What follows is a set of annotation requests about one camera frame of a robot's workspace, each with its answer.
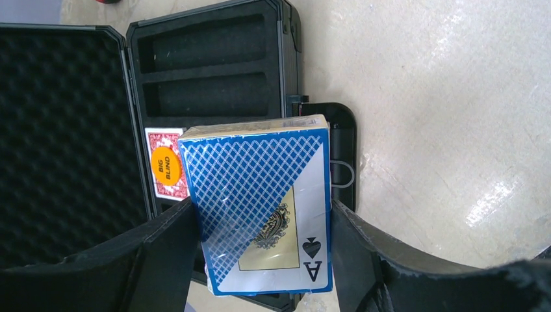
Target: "poker set case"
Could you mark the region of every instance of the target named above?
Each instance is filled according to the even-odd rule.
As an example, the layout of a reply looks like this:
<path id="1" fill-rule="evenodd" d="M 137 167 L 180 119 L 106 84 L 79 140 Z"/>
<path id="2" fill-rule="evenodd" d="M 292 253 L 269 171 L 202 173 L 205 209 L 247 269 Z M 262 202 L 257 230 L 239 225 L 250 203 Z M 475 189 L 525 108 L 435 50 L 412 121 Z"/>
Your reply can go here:
<path id="1" fill-rule="evenodd" d="M 355 121 L 303 95 L 301 30 L 284 0 L 138 21 L 126 39 L 107 26 L 0 25 L 1 268 L 58 263 L 174 206 L 155 197 L 147 127 L 324 114 L 331 159 L 353 168 L 331 165 L 346 185 L 333 197 L 354 209 Z M 198 252 L 201 283 L 204 263 Z M 243 298 L 289 311 L 300 295 Z"/>

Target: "floor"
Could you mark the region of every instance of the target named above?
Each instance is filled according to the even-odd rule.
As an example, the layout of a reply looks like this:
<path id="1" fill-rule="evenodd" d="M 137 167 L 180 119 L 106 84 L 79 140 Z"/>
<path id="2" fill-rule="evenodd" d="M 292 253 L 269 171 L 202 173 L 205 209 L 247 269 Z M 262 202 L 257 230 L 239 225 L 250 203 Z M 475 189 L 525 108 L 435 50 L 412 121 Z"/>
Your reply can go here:
<path id="1" fill-rule="evenodd" d="M 217 2 L 63 0 L 60 18 L 125 33 L 130 21 Z M 290 2 L 303 24 L 306 94 L 346 104 L 359 124 L 361 217 L 475 267 L 551 244 L 551 3 Z M 189 300 L 199 312 L 265 311 L 196 284 Z M 336 294 L 308 296 L 299 311 L 338 311 Z"/>

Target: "blue crosshatch pattern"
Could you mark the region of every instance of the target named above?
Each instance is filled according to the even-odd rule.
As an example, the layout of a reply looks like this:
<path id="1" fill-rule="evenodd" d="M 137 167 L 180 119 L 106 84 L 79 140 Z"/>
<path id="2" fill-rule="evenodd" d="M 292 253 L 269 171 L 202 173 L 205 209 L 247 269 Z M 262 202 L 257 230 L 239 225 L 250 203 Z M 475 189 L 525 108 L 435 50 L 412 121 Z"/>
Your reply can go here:
<path id="1" fill-rule="evenodd" d="M 219 285 L 323 143 L 327 129 L 180 141 L 207 266 Z"/>

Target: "plastic wrap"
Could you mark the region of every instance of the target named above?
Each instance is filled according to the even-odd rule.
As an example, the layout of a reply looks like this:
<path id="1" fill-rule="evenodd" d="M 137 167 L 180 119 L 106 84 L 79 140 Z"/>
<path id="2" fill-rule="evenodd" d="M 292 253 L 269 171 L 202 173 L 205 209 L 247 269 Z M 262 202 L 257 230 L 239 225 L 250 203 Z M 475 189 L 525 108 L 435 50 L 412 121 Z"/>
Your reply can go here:
<path id="1" fill-rule="evenodd" d="M 215 295 L 331 290 L 322 115 L 193 127 L 179 148 Z"/>

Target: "ornate emblem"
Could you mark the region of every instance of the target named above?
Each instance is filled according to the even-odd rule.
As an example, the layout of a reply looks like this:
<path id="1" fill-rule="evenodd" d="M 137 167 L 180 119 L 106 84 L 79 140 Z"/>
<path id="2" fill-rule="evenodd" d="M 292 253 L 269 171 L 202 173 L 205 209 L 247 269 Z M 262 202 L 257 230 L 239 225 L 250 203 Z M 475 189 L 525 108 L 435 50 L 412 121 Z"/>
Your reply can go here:
<path id="1" fill-rule="evenodd" d="M 287 229 L 290 222 L 287 215 L 290 214 L 291 212 L 287 210 L 286 203 L 280 203 L 277 206 L 277 209 L 262 227 L 260 233 L 253 239 L 258 248 L 270 249 L 276 247 L 279 239 L 285 235 L 284 230 Z"/>

